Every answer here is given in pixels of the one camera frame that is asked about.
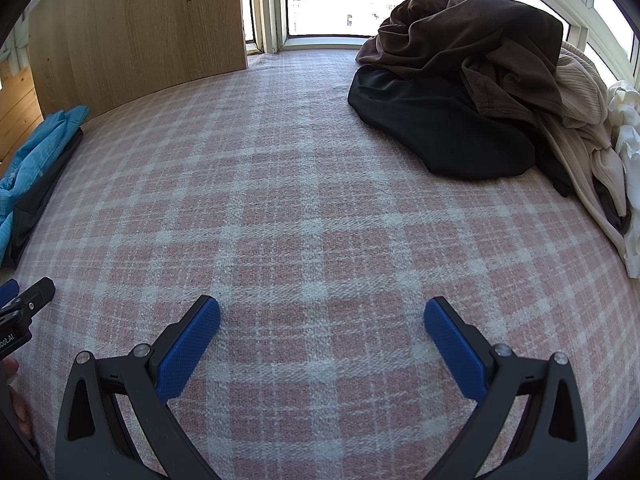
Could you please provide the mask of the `person's left hand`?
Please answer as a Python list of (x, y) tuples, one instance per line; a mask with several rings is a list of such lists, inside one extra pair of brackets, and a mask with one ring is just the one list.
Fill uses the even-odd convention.
[(32, 438), (32, 420), (30, 419), (28, 406), (26, 401), (17, 393), (10, 385), (13, 378), (17, 375), (20, 364), (14, 358), (5, 358), (2, 360), (3, 376), (8, 384), (9, 395), (17, 418), (17, 426), (27, 439)]

